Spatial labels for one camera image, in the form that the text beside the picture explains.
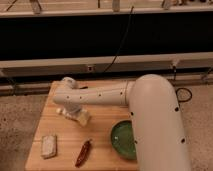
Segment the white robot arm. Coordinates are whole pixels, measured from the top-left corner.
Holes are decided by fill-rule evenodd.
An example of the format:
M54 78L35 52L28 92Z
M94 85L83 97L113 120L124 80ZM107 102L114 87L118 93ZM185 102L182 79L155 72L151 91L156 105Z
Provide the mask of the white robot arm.
M126 106L139 170L191 171L178 98L166 78L147 74L134 81L80 89L74 79L65 77L53 101L74 120L80 120L84 105Z

